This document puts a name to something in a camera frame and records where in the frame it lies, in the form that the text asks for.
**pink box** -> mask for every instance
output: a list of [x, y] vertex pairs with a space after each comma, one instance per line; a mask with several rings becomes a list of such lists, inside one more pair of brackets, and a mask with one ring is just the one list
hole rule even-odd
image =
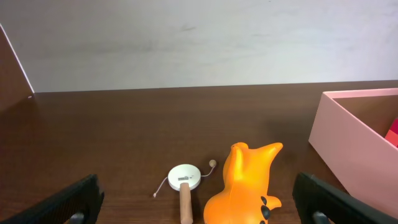
[[398, 218], [398, 88], [322, 93], [310, 144], [351, 196]]

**wooden handle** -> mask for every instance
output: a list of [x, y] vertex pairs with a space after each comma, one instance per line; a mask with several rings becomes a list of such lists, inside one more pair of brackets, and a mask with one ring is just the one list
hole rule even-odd
[[191, 189], [188, 183], [180, 184], [180, 218], [181, 224], [192, 224]]

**orange plush toy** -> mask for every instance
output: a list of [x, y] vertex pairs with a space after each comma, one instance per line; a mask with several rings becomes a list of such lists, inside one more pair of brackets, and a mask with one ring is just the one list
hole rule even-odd
[[267, 195], [271, 162], [282, 146], [273, 143], [249, 149], [242, 142], [232, 145], [223, 169], [225, 188], [207, 202], [206, 224], [268, 223], [270, 211], [282, 206], [279, 199]]

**red object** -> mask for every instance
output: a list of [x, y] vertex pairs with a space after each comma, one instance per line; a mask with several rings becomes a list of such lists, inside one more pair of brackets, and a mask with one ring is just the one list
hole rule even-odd
[[392, 122], [390, 130], [386, 134], [386, 140], [398, 147], [398, 118]]

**white wall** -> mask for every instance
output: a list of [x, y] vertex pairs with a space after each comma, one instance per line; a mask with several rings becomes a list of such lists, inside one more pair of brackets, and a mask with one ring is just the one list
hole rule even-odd
[[36, 92], [398, 78], [397, 0], [1, 0]]

